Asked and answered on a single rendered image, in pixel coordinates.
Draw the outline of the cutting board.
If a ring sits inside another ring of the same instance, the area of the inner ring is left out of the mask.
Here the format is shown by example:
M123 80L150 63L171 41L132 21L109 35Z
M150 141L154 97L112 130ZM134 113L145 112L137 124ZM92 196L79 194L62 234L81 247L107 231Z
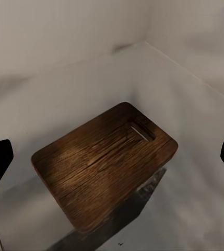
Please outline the cutting board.
M123 102L35 152L31 163L73 225L88 231L177 150L175 139Z

